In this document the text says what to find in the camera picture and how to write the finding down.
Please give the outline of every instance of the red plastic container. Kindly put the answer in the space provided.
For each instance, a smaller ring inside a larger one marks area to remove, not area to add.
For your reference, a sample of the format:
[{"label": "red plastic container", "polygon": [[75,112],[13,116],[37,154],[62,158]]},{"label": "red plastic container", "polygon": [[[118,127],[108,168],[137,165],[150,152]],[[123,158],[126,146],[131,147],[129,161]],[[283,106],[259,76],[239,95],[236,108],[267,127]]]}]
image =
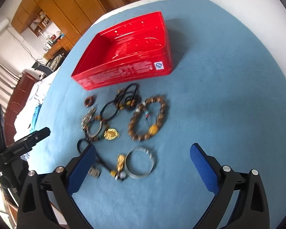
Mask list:
[{"label": "red plastic container", "polygon": [[98,33],[71,77],[91,90],[172,71],[167,28],[162,13],[154,12]]}]

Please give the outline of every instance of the white label with blue logo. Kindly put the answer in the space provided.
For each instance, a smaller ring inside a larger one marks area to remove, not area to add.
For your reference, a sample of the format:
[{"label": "white label with blue logo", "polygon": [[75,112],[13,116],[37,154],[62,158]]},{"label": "white label with blue logo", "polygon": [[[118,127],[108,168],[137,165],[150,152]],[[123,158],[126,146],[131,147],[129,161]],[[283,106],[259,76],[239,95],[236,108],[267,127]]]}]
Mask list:
[{"label": "white label with blue logo", "polygon": [[156,70],[164,69],[164,65],[163,65],[162,61],[154,62],[154,65],[155,65]]}]

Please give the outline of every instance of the blue tablecloth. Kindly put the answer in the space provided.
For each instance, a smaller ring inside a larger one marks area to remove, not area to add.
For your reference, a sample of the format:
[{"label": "blue tablecloth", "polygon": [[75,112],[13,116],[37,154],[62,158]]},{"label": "blue tablecloth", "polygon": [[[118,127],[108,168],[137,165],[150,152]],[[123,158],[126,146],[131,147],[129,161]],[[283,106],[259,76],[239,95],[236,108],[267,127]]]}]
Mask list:
[{"label": "blue tablecloth", "polygon": [[[132,113],[121,111],[110,122],[121,136],[95,143],[113,166],[119,154],[145,146],[154,150],[156,167],[145,179],[122,183],[105,170],[97,180],[87,176],[73,195],[75,202],[96,229],[193,228],[213,198],[190,160],[190,146],[198,142],[222,165],[238,172],[259,171],[275,228],[286,214],[286,79],[255,35],[208,0],[158,1],[92,26],[64,61],[45,98],[36,129],[47,126],[51,135],[33,148],[30,169],[52,172],[78,156],[80,123],[88,111],[84,99],[97,95],[100,112],[117,89],[128,84],[85,91],[71,79],[95,34],[158,10],[169,30],[175,69],[138,83],[143,99],[165,95],[166,122],[152,139],[134,142],[127,134]],[[221,226],[229,218],[230,205]]]}]

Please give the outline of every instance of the silver screw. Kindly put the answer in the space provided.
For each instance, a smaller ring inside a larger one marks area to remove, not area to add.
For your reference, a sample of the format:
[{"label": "silver screw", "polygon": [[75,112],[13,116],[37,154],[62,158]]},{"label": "silver screw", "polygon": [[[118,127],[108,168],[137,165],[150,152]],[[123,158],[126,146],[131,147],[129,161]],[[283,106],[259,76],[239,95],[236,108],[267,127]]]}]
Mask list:
[{"label": "silver screw", "polygon": [[35,171],[33,171],[33,170],[31,170],[29,173],[28,173],[28,175],[29,175],[29,177],[32,177],[32,176],[34,176],[35,175]]},{"label": "silver screw", "polygon": [[55,171],[56,171],[57,173],[61,173],[61,172],[63,172],[63,171],[64,171],[64,169],[65,169],[64,167],[59,166],[59,167],[57,167],[57,168],[56,168],[56,170],[55,170]]},{"label": "silver screw", "polygon": [[256,169],[251,170],[252,174],[257,176],[258,175],[258,171]]},{"label": "silver screw", "polygon": [[223,169],[223,171],[225,171],[225,172],[231,171],[231,168],[230,168],[228,165],[223,166],[222,169]]}]

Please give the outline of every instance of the curtain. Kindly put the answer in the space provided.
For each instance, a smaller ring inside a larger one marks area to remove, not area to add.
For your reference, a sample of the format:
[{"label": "curtain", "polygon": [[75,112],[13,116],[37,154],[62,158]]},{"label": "curtain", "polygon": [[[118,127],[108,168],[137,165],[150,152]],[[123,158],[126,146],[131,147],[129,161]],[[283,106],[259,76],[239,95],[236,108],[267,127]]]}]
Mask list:
[{"label": "curtain", "polygon": [[18,75],[0,63],[0,104],[4,113],[19,79]]}]

